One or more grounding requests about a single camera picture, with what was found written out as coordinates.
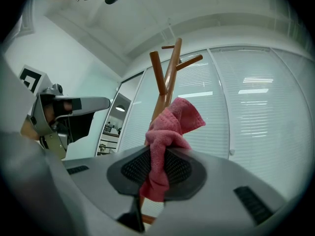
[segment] towel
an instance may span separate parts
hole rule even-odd
[[[176,98],[152,122],[146,133],[146,141],[150,145],[151,152],[151,171],[140,188],[141,196],[155,202],[164,201],[164,193],[169,189],[168,178],[164,171],[166,147],[191,149],[183,134],[205,125],[197,109],[183,98]]]

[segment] wooden coat rack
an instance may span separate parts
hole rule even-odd
[[[153,112],[151,123],[158,117],[160,113],[163,112],[163,110],[166,107],[168,107],[171,104],[177,71],[203,59],[202,55],[197,55],[196,57],[192,59],[182,62],[180,59],[181,48],[182,48],[181,38],[178,38],[176,40],[175,45],[162,47],[162,49],[173,49],[173,53],[169,61],[165,76],[163,75],[163,70],[161,66],[161,61],[159,59],[158,51],[154,51],[150,53],[152,67],[153,67],[154,74],[157,80],[157,87],[159,91],[159,96],[157,99],[156,107]],[[142,207],[143,202],[144,202],[144,198],[140,197],[140,207]]]

